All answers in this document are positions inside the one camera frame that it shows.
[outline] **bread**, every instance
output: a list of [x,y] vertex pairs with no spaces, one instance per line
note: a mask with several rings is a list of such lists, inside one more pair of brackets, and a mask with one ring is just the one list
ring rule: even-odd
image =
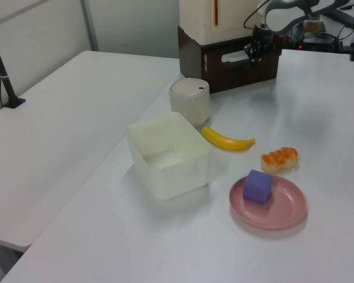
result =
[[269,174],[278,173],[296,165],[298,153],[293,147],[282,147],[261,156],[261,168]]

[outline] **plate rim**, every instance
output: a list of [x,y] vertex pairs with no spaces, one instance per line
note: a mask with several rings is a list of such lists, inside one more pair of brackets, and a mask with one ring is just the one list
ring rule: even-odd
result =
[[[265,230],[280,230],[280,229],[285,229],[285,228],[288,228],[288,227],[291,227],[293,225],[295,225],[296,223],[298,223],[302,218],[303,216],[306,214],[307,212],[307,200],[306,200],[306,197],[304,195],[304,193],[301,191],[301,189],[296,185],[294,184],[293,182],[291,182],[290,180],[284,178],[284,177],[281,177],[281,176],[276,176],[276,175],[272,175],[273,177],[273,183],[274,183],[274,178],[276,180],[276,182],[278,182],[279,180],[282,180],[284,182],[287,182],[289,185],[292,185],[292,187],[294,187],[294,189],[296,189],[296,191],[301,194],[301,200],[302,200],[302,204],[303,204],[303,210],[301,212],[301,214],[298,215],[298,217],[296,219],[294,219],[294,221],[292,222],[288,222],[287,224],[285,225],[281,225],[281,226],[275,226],[275,227],[264,227],[264,226],[261,226],[261,225],[258,225],[257,222],[253,222],[253,221],[250,221],[249,219],[243,217],[243,215],[241,215],[237,210],[236,208],[234,207],[234,204],[232,203],[232,198],[231,198],[231,195],[234,193],[234,191],[236,189],[238,189],[240,187],[240,184],[239,183],[242,183],[244,184],[245,182],[245,179],[247,178],[247,176],[244,176],[240,179],[238,179],[232,186],[231,186],[231,189],[230,189],[230,193],[229,193],[229,200],[230,200],[230,205],[231,205],[231,208],[232,210],[236,213],[236,215],[241,219],[243,220],[245,223],[248,223],[249,225],[251,226],[254,226],[254,227],[257,227],[257,228],[260,228],[260,229],[265,229]],[[290,190],[290,186],[288,187],[285,187],[286,190],[288,190],[289,192],[291,192]]]

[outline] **brown wooden box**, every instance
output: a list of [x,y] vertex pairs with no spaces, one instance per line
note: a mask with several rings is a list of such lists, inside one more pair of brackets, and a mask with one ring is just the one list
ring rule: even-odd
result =
[[244,50],[251,37],[228,40],[208,45],[199,45],[178,27],[179,64],[181,73],[187,78],[200,78],[208,82],[210,93],[229,90],[247,84],[277,77],[279,56],[283,39],[274,38],[275,49],[265,56],[258,66],[250,60],[222,62],[224,54]]

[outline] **purple block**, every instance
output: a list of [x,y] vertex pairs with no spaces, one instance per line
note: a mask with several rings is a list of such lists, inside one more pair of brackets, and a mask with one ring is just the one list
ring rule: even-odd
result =
[[266,203],[271,192],[272,182],[272,175],[251,170],[244,182],[244,190],[242,192],[243,198],[263,205]]

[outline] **toy banana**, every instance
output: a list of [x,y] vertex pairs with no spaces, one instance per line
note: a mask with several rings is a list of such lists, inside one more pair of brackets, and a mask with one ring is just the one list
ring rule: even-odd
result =
[[229,137],[222,136],[207,126],[203,126],[201,128],[201,134],[210,143],[213,143],[218,147],[222,147],[223,149],[244,150],[251,147],[255,142],[255,138],[250,140],[234,140]]

